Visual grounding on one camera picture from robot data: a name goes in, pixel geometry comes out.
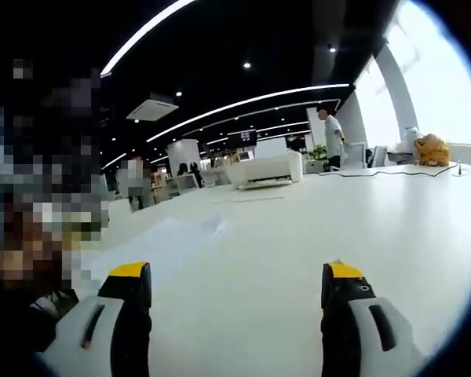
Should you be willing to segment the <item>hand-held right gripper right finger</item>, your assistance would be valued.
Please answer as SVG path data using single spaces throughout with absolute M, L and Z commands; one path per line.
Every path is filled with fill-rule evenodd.
M 407 318 L 357 268 L 323 265 L 323 376 L 416 376 L 425 357 Z

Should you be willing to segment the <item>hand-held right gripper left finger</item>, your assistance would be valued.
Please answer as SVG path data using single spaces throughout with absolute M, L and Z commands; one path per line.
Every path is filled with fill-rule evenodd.
M 149 376 L 151 307 L 150 264 L 121 265 L 60 319 L 41 358 L 55 376 Z

